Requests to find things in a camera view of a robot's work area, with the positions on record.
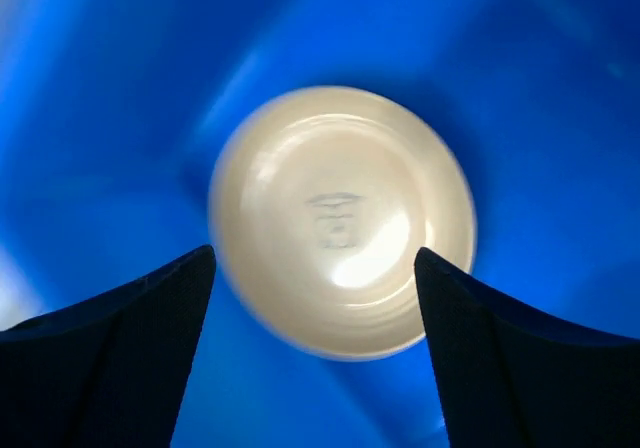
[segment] embossed logo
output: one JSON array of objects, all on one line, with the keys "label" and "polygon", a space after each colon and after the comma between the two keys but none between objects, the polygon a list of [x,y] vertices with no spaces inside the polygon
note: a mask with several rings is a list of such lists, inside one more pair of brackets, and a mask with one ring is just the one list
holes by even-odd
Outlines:
[{"label": "embossed logo", "polygon": [[337,192],[307,200],[313,208],[315,232],[322,248],[344,249],[357,246],[358,204],[362,197]]}]

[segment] blue container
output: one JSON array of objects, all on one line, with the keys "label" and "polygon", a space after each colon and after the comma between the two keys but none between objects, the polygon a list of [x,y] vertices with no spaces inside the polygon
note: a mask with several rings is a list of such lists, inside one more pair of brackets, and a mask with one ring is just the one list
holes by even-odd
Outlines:
[{"label": "blue container", "polygon": [[[206,243],[209,177],[237,124],[285,91],[341,84],[405,105],[453,149],[477,277],[640,337],[637,13],[640,0],[3,0],[2,288],[57,309]],[[217,277],[174,446],[446,444],[424,342],[318,359]]]}]

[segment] cream-colored dish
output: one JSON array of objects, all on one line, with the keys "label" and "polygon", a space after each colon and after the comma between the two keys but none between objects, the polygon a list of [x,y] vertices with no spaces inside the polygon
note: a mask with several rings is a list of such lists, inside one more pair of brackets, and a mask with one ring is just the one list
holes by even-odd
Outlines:
[{"label": "cream-colored dish", "polygon": [[316,354],[371,359],[424,337],[413,275],[427,246],[472,265],[476,222],[455,158],[402,106],[345,87],[267,103],[223,151],[209,218],[233,289]]}]

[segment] plate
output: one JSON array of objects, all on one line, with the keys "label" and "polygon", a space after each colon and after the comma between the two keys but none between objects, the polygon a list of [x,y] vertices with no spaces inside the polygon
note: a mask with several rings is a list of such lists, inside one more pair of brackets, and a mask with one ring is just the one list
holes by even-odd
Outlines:
[{"label": "plate", "polygon": [[209,219],[249,310],[329,358],[418,342],[418,249],[465,271],[475,252],[473,201],[451,151],[407,109],[347,87],[297,90],[252,114],[216,164]]}]

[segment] black object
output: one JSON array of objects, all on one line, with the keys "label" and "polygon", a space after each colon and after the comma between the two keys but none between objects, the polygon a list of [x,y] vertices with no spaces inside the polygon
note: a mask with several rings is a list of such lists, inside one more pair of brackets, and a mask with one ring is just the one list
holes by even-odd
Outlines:
[{"label": "black object", "polygon": [[640,342],[543,313],[426,248],[415,273],[452,448],[640,447]]},{"label": "black object", "polygon": [[0,446],[169,446],[214,274],[203,246],[0,333]]}]

